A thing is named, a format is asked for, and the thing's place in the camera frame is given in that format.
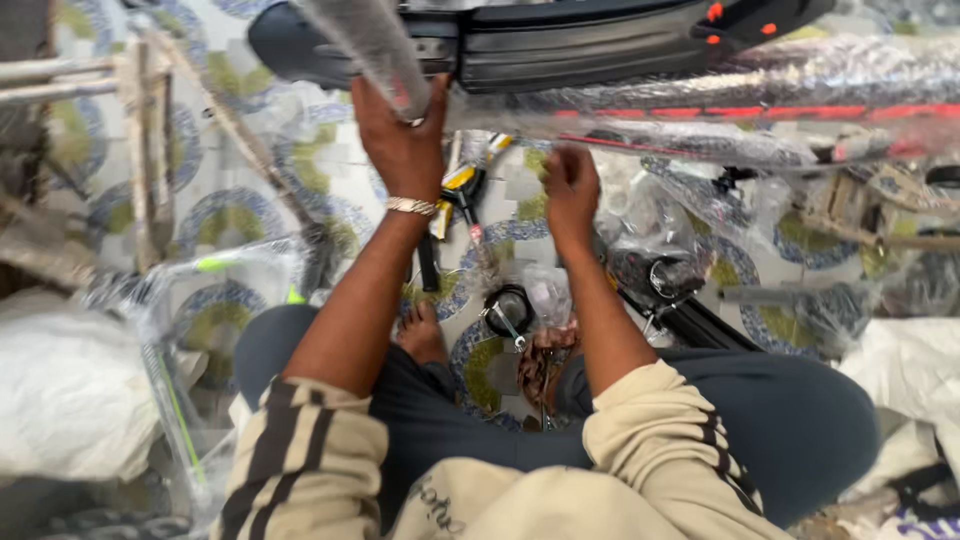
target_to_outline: yellow label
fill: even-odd
[[[306,299],[293,285],[290,285],[290,292],[287,293],[287,304],[306,304]]]
[[[473,178],[473,174],[475,172],[476,169],[473,167],[473,165],[464,165],[463,167],[460,167],[459,169],[450,173],[450,175],[444,179],[444,187],[447,189],[456,189],[457,187],[466,184],[469,179]]]
[[[205,257],[197,261],[197,270],[201,272],[218,272],[236,264],[234,260],[222,260],[215,257]]]

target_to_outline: left hand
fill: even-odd
[[[360,140],[387,191],[394,197],[428,203],[440,199],[447,82],[445,74],[434,77],[430,110],[414,128],[396,116],[370,81],[364,77],[353,79],[353,110],[360,125]]]

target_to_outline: bare foot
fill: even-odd
[[[427,362],[447,364],[444,335],[437,322],[437,311],[425,300],[403,315],[396,344],[412,356],[418,365]]]

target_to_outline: silver bracelet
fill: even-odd
[[[387,210],[397,210],[401,212],[413,212],[427,217],[437,213],[437,205],[419,201],[417,199],[407,199],[406,197],[388,197]]]

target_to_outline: small plastic bag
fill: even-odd
[[[684,207],[635,164],[599,171],[603,194],[593,224],[609,248],[607,269],[618,286],[656,310],[703,286],[705,268]]]
[[[882,304],[892,317],[960,313],[960,252],[925,252],[883,280]]]
[[[724,168],[710,163],[644,159],[643,166],[675,200],[726,238],[776,252],[773,231],[789,209],[792,191],[782,178],[757,174],[723,190]]]
[[[818,350],[841,356],[855,345],[867,328],[879,301],[875,282],[812,286],[734,286],[723,289],[725,302],[753,306],[779,306],[791,311],[818,338]]]
[[[570,319],[573,297],[563,268],[549,268],[540,264],[523,267],[523,288],[530,305],[544,327],[562,327]]]
[[[649,252],[679,258],[693,257],[696,237],[684,208],[642,168],[627,182],[603,179],[600,204],[593,226],[612,250]]]

